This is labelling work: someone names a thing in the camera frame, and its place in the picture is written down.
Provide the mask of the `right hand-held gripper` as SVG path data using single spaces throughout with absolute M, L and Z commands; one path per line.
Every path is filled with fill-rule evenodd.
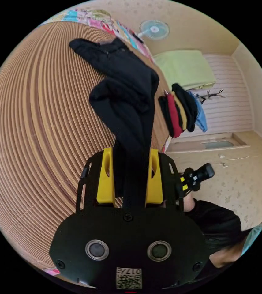
M 191 191 L 198 191 L 200 189 L 200 170 L 201 168 L 186 168 L 183 172 L 179 172 L 184 197 L 187 196 Z

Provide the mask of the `person's right hand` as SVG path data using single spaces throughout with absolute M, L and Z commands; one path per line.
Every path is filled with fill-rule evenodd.
M 184 212 L 190 212 L 195 207 L 195 200 L 194 198 L 189 194 L 183 198 L 183 207 Z

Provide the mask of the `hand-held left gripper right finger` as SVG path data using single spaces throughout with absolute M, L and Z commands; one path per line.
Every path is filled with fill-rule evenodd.
M 156 149 L 150 149 L 145 204 L 160 205 L 162 202 L 163 188 L 159 153 Z

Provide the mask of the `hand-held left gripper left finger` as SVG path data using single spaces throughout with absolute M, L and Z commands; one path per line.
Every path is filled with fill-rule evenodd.
M 113 148 L 105 148 L 99 174 L 97 190 L 98 204 L 115 204 Z

